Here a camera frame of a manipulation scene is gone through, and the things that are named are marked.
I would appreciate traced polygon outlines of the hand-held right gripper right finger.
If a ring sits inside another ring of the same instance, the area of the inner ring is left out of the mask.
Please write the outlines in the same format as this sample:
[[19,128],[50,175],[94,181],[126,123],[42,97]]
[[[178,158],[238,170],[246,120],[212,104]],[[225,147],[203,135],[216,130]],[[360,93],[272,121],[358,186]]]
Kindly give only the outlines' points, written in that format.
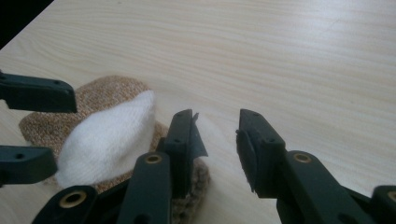
[[286,144],[258,112],[240,110],[236,150],[251,190],[259,198],[276,198],[276,167],[286,153]]

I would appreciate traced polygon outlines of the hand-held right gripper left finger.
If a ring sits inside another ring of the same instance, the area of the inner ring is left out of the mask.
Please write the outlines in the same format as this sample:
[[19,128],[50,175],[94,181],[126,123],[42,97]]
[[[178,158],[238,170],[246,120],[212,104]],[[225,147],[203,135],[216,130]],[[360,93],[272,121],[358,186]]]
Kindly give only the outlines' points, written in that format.
[[170,159],[174,199],[184,199],[191,193],[194,160],[208,156],[196,120],[198,113],[191,109],[177,112],[167,135],[160,140],[159,150]]

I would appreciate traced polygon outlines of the brown sock with white toe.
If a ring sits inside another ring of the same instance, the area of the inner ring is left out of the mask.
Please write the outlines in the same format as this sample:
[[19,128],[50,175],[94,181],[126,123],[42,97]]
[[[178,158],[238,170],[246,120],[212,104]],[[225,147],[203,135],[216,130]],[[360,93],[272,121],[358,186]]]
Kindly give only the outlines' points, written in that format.
[[53,150],[58,171],[45,182],[60,189],[119,184],[167,132],[155,119],[154,91],[137,79],[98,78],[78,88],[76,100],[76,113],[34,112],[19,124],[28,143]]
[[219,207],[219,187],[206,159],[193,161],[191,192],[172,201],[171,224],[201,224],[210,208]]

